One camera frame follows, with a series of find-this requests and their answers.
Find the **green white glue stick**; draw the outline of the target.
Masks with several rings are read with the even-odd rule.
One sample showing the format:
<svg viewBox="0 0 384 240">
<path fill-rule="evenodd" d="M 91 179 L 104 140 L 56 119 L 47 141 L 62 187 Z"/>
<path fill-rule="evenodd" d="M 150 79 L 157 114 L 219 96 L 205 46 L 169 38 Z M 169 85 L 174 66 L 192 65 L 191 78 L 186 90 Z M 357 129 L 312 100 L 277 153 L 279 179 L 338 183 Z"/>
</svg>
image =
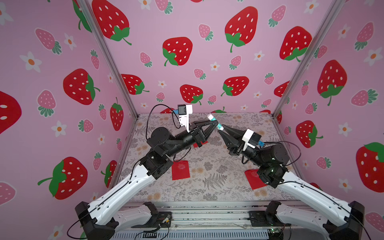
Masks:
<svg viewBox="0 0 384 240">
<path fill-rule="evenodd" d="M 212 115 L 212 114 L 208 114 L 208 119 L 211 121 L 211 122 L 214 122 L 214 124 L 216 125 L 216 128 L 219 130 L 219 131 L 223 131 L 224 130 L 224 127 L 219 123 L 219 121 Z"/>
</svg>

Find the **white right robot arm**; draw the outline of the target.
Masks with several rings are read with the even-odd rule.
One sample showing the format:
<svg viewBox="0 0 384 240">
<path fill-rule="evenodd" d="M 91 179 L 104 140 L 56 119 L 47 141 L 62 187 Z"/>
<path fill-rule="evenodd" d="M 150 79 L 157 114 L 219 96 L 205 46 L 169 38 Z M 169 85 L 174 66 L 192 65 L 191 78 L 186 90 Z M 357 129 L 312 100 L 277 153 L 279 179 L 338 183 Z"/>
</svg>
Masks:
<svg viewBox="0 0 384 240">
<path fill-rule="evenodd" d="M 242 156 L 247 162 L 258 166 L 261 181 L 288 193 L 312 208 L 312 211 L 295 209 L 272 201 L 265 211 L 270 225 L 291 224 L 306 228 L 330 240 L 359 240 L 364 228 L 365 207 L 353 201 L 339 200 L 289 171 L 290 159 L 283 141 L 264 142 L 252 130 L 241 131 L 222 125 L 219 134 L 230 155 Z"/>
</svg>

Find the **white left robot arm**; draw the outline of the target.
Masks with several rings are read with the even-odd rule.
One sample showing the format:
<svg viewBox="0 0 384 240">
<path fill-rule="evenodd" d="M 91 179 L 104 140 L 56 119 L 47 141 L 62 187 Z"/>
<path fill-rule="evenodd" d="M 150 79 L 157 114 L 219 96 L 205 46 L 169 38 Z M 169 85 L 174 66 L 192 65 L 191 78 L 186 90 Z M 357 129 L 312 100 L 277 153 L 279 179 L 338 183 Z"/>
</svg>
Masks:
<svg viewBox="0 0 384 240">
<path fill-rule="evenodd" d="M 171 168 L 174 163 L 172 156 L 194 144 L 201 147 L 215 129 L 223 129 L 216 120 L 196 121 L 190 130 L 176 136 L 167 128 L 156 128 L 147 140 L 151 147 L 149 152 L 134 164 L 130 175 L 97 200 L 76 206 L 84 231 L 81 239 L 109 240 L 116 232 L 127 228 L 144 228 L 145 233 L 169 228 L 172 214 L 161 214 L 151 202 L 131 210 L 123 211 L 122 207 Z"/>
</svg>

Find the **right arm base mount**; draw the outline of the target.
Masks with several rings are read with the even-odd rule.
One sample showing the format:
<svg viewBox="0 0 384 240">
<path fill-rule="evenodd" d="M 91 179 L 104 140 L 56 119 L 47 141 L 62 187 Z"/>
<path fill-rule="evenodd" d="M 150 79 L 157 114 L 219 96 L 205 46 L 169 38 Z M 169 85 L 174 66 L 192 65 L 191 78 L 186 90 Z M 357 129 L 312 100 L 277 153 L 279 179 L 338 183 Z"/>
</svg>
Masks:
<svg viewBox="0 0 384 240">
<path fill-rule="evenodd" d="M 252 227 L 291 227 L 291 224 L 278 218 L 279 207 L 287 206 L 278 201 L 271 201 L 264 211 L 250 211 L 247 221 L 251 222 Z"/>
</svg>

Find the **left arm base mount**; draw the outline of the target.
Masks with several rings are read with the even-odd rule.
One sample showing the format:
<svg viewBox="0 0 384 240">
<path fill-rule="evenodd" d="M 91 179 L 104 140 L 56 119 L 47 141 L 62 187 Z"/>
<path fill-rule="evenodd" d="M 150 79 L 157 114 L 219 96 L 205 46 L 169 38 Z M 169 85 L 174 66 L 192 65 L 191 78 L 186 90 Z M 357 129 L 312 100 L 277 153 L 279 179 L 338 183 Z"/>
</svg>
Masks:
<svg viewBox="0 0 384 240">
<path fill-rule="evenodd" d="M 172 213 L 171 212 L 159 212 L 156 206 L 152 202 L 145 202 L 142 207 L 146 212 L 149 212 L 149 217 L 143 223 L 136 223 L 132 228 L 166 228 L 171 227 Z"/>
</svg>

